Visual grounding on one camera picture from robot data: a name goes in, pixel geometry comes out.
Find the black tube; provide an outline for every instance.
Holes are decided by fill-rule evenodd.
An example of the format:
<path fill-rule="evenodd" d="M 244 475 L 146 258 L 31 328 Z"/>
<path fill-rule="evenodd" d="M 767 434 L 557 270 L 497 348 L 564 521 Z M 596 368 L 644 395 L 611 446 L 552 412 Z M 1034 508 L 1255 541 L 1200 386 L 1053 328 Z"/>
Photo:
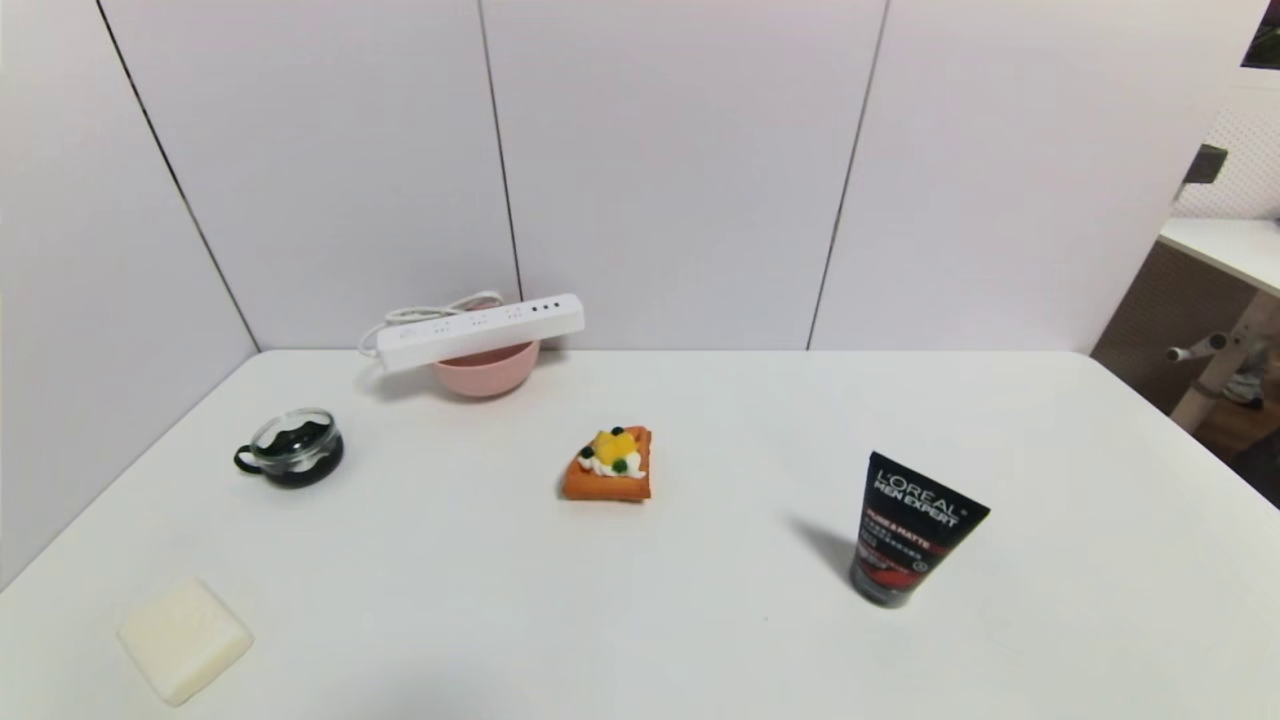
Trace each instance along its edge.
<path fill-rule="evenodd" d="M 849 569 L 854 588 L 883 607 L 906 605 L 924 578 L 989 512 L 942 483 L 872 452 L 858 553 Z"/>

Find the power cord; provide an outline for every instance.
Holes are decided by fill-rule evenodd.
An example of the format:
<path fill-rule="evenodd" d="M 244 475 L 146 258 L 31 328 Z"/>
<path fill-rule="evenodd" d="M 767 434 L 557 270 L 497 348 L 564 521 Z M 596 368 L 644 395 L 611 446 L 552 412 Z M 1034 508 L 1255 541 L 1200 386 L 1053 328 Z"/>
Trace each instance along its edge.
<path fill-rule="evenodd" d="M 408 323 L 421 323 L 422 320 L 434 320 L 436 318 L 444 318 L 447 315 L 461 315 L 470 310 L 479 310 L 481 307 L 492 307 L 495 305 L 502 305 L 502 295 L 486 290 L 484 292 L 477 292 L 475 295 L 468 295 L 462 300 L 451 302 L 443 307 L 401 307 L 399 310 L 392 310 L 385 316 L 383 322 L 378 323 L 371 331 L 365 333 L 356 345 L 356 350 L 366 357 L 378 357 L 378 350 L 369 346 L 369 340 L 379 333 L 379 331 L 396 327 L 406 325 Z"/>

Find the white soap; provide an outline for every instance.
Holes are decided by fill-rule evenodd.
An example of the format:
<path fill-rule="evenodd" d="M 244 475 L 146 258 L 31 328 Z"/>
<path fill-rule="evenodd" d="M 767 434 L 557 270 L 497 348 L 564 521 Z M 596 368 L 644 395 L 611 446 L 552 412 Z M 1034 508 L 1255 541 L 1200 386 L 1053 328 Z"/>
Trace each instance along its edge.
<path fill-rule="evenodd" d="M 196 578 L 134 610 L 118 635 L 156 694 L 174 707 L 253 644 L 248 629 Z"/>

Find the floor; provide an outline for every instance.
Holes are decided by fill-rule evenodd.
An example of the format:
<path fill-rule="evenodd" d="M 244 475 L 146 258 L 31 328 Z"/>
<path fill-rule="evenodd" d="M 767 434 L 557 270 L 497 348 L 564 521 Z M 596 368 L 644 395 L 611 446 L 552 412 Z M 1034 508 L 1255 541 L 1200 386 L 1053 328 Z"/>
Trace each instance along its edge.
<path fill-rule="evenodd" d="M 1230 465 L 1243 450 L 1280 428 L 1280 355 L 1271 356 L 1265 393 L 1262 410 L 1220 401 L 1196 430 L 1196 439 Z M 1280 464 L 1272 478 L 1254 477 L 1249 484 L 1280 509 Z"/>

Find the l'oreal logo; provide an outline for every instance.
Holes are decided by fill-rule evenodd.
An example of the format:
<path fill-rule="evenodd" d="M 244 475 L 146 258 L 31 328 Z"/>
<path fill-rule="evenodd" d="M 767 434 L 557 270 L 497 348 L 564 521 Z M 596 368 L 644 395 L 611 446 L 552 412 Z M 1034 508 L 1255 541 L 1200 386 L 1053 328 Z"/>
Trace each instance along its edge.
<path fill-rule="evenodd" d="M 908 480 L 902 475 L 895 475 L 879 469 L 876 470 L 876 489 L 905 502 L 908 507 L 928 512 L 931 518 L 940 523 L 946 523 L 948 528 L 954 528 L 960 521 L 956 518 L 955 503 L 938 497 L 933 491 L 920 488 L 920 486 Z"/>

